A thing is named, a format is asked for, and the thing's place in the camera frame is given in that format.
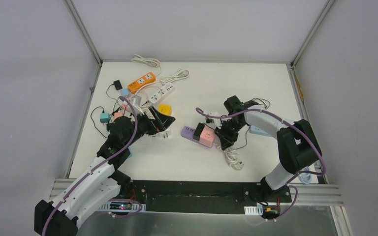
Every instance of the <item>gray wall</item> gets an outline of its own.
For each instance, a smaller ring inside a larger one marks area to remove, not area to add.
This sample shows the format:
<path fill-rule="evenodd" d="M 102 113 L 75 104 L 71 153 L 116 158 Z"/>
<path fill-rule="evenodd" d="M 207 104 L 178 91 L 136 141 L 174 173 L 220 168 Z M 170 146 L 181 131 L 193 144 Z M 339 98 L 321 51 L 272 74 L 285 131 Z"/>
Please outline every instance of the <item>gray wall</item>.
<path fill-rule="evenodd" d="M 338 0 L 297 74 L 355 235 L 378 235 L 378 0 Z"/>
<path fill-rule="evenodd" d="M 102 59 L 291 61 L 326 0 L 74 0 Z"/>
<path fill-rule="evenodd" d="M 34 235 L 96 70 L 62 0 L 0 0 L 0 235 Z"/>

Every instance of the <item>white table surface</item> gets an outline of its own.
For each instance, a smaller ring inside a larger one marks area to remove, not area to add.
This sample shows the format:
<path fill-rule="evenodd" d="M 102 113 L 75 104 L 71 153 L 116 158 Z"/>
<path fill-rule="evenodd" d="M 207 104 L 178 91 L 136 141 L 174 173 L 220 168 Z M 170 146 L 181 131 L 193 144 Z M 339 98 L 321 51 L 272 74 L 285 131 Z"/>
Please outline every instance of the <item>white table surface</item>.
<path fill-rule="evenodd" d="M 120 171 L 131 179 L 243 182 L 260 181 L 273 170 L 279 163 L 279 156 L 277 141 L 271 137 L 248 133 L 248 145 L 238 150 L 239 159 L 245 166 L 237 171 L 228 166 L 221 150 L 184 139 L 180 136 L 180 131 L 185 125 L 196 128 L 198 122 L 204 122 L 204 117 L 195 111 L 196 107 L 205 112 L 228 114 L 223 103 L 233 95 L 237 95 L 242 102 L 254 97 L 265 98 L 271 102 L 269 111 L 284 118 L 299 120 L 286 65 L 163 62 L 161 67 L 162 73 L 158 77 L 174 74 L 179 69 L 190 71 L 189 78 L 174 82 L 176 90 L 162 102 L 172 106 L 172 116 L 176 118 L 171 125 L 172 135 L 166 139 L 144 136 L 135 142 L 130 147 L 133 157 L 120 167 Z M 158 73 L 158 69 L 144 64 L 103 63 L 70 178 L 77 178 L 86 170 L 105 142 L 105 138 L 95 130 L 90 114 L 97 106 L 103 106 L 112 112 L 115 101 L 105 94 L 108 86 L 113 81 L 120 80 L 126 88 L 129 83 L 150 71 Z M 148 88 L 146 91 L 151 95 L 155 90 L 156 88 Z M 120 95 L 114 86 L 108 93 L 111 97 Z M 97 127 L 108 135 L 105 126 L 99 122 L 100 112 L 101 110 L 96 110 L 93 118 Z M 244 127 L 240 131 L 235 147 L 244 145 L 246 129 Z"/>

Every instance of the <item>electrical outlet socket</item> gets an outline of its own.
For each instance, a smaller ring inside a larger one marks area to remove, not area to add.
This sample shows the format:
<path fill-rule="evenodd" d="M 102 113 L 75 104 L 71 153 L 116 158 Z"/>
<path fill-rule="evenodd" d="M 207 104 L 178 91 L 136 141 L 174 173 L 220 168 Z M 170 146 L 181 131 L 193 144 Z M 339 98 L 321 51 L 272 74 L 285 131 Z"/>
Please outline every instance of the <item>electrical outlet socket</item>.
<path fill-rule="evenodd" d="M 168 97 L 175 90 L 175 86 L 172 83 L 167 83 L 163 85 L 159 90 L 157 90 L 153 95 L 150 96 L 149 102 L 153 105 L 158 105 L 166 97 Z"/>

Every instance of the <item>yellow power adapter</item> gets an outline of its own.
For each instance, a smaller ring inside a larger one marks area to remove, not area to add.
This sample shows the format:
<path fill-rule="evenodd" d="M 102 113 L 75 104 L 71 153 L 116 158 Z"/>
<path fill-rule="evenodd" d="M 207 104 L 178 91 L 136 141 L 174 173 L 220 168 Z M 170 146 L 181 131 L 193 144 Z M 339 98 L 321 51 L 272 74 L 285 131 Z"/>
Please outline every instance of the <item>yellow power adapter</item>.
<path fill-rule="evenodd" d="M 160 104 L 158 107 L 158 111 L 162 114 L 171 116 L 172 115 L 172 107 L 165 104 Z"/>

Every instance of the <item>teal power adapter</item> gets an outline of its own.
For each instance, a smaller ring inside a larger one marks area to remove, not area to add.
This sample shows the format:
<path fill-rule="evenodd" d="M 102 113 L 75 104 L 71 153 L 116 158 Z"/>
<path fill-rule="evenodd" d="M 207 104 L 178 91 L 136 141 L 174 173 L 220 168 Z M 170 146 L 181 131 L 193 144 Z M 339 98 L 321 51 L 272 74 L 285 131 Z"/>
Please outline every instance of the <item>teal power adapter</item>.
<path fill-rule="evenodd" d="M 108 123 L 108 121 L 109 121 L 109 114 L 108 113 L 101 113 L 99 120 L 100 120 L 101 123 Z"/>

